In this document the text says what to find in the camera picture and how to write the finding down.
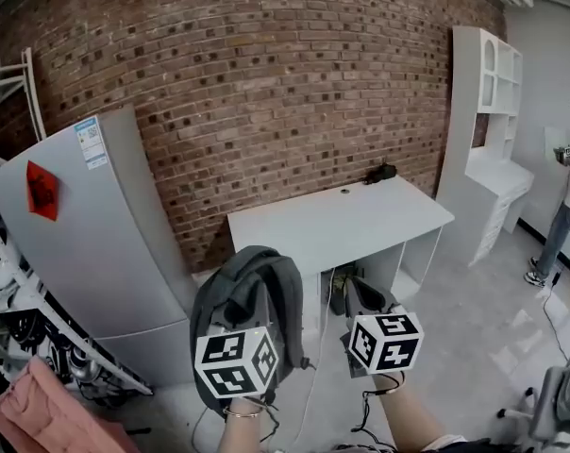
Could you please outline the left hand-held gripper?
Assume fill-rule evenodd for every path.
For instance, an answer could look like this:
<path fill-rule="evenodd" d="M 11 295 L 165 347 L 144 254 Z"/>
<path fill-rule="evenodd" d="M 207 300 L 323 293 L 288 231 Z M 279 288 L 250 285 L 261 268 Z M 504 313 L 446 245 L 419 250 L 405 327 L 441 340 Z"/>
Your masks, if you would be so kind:
<path fill-rule="evenodd" d="M 265 394 L 280 365 L 280 332 L 267 288 L 255 285 L 242 305 L 228 299 L 197 336 L 194 369 L 217 399 Z"/>

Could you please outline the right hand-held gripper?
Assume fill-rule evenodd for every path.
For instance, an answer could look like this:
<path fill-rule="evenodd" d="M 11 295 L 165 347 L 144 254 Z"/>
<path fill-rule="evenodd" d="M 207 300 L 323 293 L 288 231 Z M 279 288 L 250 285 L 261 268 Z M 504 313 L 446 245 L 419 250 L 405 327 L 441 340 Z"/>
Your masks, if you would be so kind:
<path fill-rule="evenodd" d="M 350 376 L 405 372 L 419 353 L 425 334 L 414 312 L 408 312 L 391 292 L 362 277 L 344 283 L 344 335 Z"/>

